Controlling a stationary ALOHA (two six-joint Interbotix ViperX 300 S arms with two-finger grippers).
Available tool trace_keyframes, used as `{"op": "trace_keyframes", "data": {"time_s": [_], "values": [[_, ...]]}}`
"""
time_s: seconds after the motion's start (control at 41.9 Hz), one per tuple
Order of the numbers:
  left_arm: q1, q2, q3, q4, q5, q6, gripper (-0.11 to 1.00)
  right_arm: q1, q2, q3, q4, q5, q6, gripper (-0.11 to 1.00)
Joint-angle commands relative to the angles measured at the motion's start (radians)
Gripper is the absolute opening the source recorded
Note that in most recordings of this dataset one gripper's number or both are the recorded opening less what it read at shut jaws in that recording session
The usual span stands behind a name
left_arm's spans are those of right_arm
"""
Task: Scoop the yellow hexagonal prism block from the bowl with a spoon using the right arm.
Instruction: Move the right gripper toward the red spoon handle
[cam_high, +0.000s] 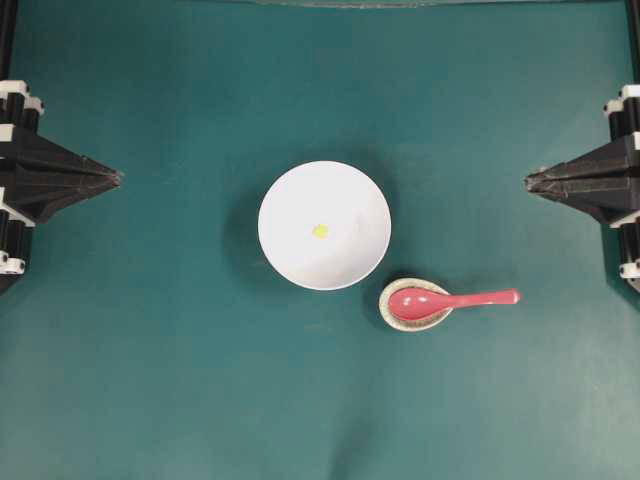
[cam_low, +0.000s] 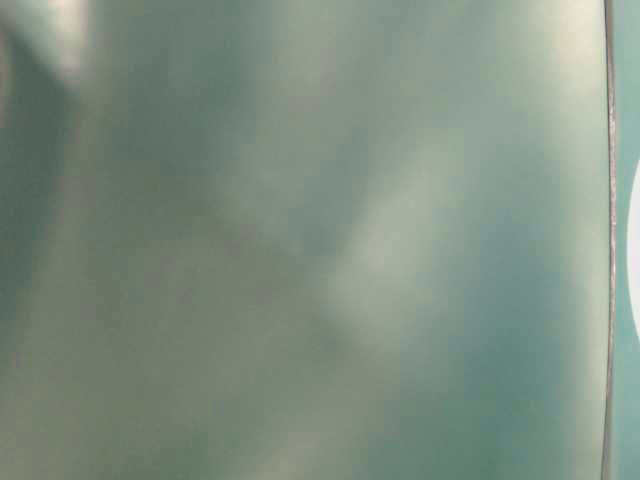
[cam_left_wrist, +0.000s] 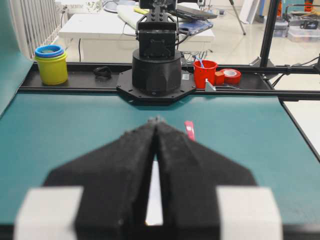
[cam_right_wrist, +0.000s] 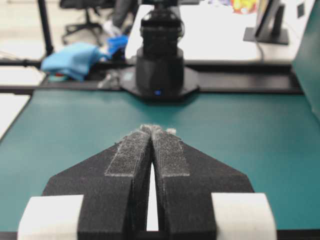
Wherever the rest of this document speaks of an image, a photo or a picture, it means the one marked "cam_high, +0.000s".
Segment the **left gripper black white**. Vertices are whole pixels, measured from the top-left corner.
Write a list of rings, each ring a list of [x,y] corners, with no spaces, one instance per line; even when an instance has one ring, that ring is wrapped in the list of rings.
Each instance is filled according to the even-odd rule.
[[[22,80],[1,81],[1,145],[13,141],[13,156],[24,166],[81,176],[70,184],[23,186],[13,207],[9,201],[9,157],[1,155],[1,294],[28,271],[36,224],[48,222],[57,212],[116,189],[120,173],[90,157],[76,154],[34,133],[44,113],[43,102],[30,94]],[[16,130],[25,127],[28,130]]]

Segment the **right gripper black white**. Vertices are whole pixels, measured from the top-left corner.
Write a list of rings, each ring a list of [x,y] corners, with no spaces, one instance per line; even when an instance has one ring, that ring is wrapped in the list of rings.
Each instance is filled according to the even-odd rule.
[[[639,86],[625,85],[604,106],[611,142],[528,175],[529,193],[611,223],[620,277],[639,292]],[[628,180],[575,180],[622,175]]]

